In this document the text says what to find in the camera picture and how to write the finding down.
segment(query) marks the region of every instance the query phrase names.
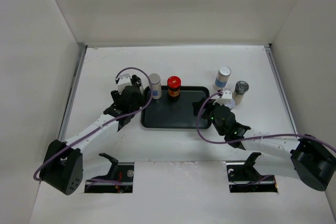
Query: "white can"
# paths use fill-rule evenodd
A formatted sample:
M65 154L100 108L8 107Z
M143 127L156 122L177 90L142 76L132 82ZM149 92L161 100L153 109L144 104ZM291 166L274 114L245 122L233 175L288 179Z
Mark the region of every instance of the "white can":
M217 91L222 90L229 80L230 74L231 68L229 68L228 66L221 67L215 80L214 89Z
M153 73L149 76L149 79L152 82L153 89L153 99L159 99L162 96L161 91L161 78L157 73Z

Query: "red lid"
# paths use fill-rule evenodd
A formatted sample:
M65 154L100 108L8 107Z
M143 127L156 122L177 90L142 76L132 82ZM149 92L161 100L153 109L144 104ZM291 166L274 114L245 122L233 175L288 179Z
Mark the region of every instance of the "red lid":
M167 80L167 85L171 89L177 89L181 86L181 79L177 76L170 76Z

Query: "cylindrical container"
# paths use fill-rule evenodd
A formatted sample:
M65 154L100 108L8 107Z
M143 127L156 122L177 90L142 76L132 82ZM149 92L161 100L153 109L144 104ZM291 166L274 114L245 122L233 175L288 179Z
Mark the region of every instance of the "cylindrical container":
M215 80L214 89L217 91L223 89L229 80L230 74L231 68L228 66L221 67Z
M181 96L181 79L177 76L170 76L167 80L168 99L177 101Z
M159 99L162 96L161 91L161 78L157 73L153 73L149 76L149 79L152 83L152 90L153 90L153 99Z
M232 94L232 98L235 100L236 105L240 104L244 94L249 89L249 85L246 81L237 81L235 91Z

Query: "white wall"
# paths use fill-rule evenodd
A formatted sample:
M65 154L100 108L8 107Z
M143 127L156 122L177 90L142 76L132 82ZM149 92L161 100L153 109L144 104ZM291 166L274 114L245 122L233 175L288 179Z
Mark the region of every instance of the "white wall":
M272 50L299 131L336 146L336 0L298 0ZM336 216L336 174L327 197Z
M56 0L89 45L271 43L296 0Z
M78 46L54 0L0 0L0 223L28 223Z

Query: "plastic tray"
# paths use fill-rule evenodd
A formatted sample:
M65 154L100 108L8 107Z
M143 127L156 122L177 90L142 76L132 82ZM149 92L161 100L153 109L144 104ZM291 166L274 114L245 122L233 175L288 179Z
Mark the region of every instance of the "plastic tray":
M161 86L162 96L153 99L149 106L142 111L141 124L146 128L164 129L195 129L193 102L199 102L203 97L209 97L209 90L199 86L181 86L181 96L178 101L168 100L167 86ZM150 98L150 89L144 90L146 101ZM211 126L210 120L200 119L200 129Z

